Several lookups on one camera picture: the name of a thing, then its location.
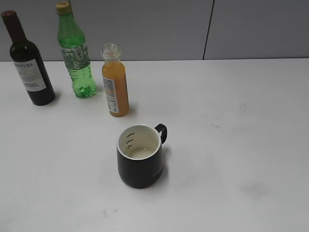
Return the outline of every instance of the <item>bottle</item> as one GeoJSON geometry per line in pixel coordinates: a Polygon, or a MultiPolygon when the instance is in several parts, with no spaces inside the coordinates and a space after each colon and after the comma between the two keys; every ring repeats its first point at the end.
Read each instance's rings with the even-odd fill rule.
{"type": "Polygon", "coordinates": [[[117,44],[107,43],[101,54],[105,61],[102,74],[110,114],[115,117],[125,116],[129,112],[129,101],[126,69],[120,62],[120,49],[117,44]]]}
{"type": "Polygon", "coordinates": [[[5,11],[1,16],[13,42],[11,58],[30,99],[35,105],[50,103],[55,93],[37,46],[26,39],[15,11],[5,11]]]}
{"type": "Polygon", "coordinates": [[[78,98],[90,98],[97,92],[92,77],[85,35],[76,24],[68,2],[56,4],[59,15],[58,42],[64,62],[72,79],[72,87],[78,98]]]}

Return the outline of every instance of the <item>orange juice bottle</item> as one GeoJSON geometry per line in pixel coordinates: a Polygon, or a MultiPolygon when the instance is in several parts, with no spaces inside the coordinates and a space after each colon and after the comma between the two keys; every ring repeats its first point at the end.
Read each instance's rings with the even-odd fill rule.
{"type": "Polygon", "coordinates": [[[120,48],[117,44],[103,45],[102,67],[104,87],[110,114],[114,117],[125,116],[129,112],[129,101],[126,88],[126,69],[120,62],[120,48]]]}

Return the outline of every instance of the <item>mug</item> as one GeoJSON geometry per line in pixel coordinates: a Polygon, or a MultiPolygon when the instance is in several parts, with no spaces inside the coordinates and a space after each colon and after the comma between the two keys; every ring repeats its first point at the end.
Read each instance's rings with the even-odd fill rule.
{"type": "Polygon", "coordinates": [[[168,129],[138,124],[125,129],[117,140],[118,172],[123,182],[134,188],[145,188],[162,174],[162,144],[168,129]]]}

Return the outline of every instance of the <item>white label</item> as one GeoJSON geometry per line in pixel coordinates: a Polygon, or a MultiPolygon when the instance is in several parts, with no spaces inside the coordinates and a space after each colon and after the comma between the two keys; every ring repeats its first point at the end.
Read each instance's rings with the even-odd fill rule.
{"type": "Polygon", "coordinates": [[[111,112],[119,113],[117,94],[114,80],[103,77],[107,104],[111,112]]]}
{"type": "Polygon", "coordinates": [[[25,62],[13,61],[13,63],[27,91],[37,92],[46,88],[35,59],[25,62]]]}
{"type": "Polygon", "coordinates": [[[71,48],[65,48],[60,46],[60,49],[64,58],[64,62],[68,69],[83,69],[90,64],[86,44],[71,48]]]}

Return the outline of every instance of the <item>bottle label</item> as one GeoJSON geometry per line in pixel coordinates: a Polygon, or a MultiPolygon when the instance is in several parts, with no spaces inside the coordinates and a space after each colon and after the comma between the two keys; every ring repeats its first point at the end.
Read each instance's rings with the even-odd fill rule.
{"type": "Polygon", "coordinates": [[[64,62],[68,69],[83,69],[90,64],[87,45],[65,48],[61,47],[64,62]]]}
{"type": "Polygon", "coordinates": [[[13,63],[27,91],[37,92],[46,88],[35,59],[25,62],[13,61],[13,63]]]}
{"type": "Polygon", "coordinates": [[[103,77],[107,104],[111,112],[119,113],[117,94],[114,80],[103,77]]]}

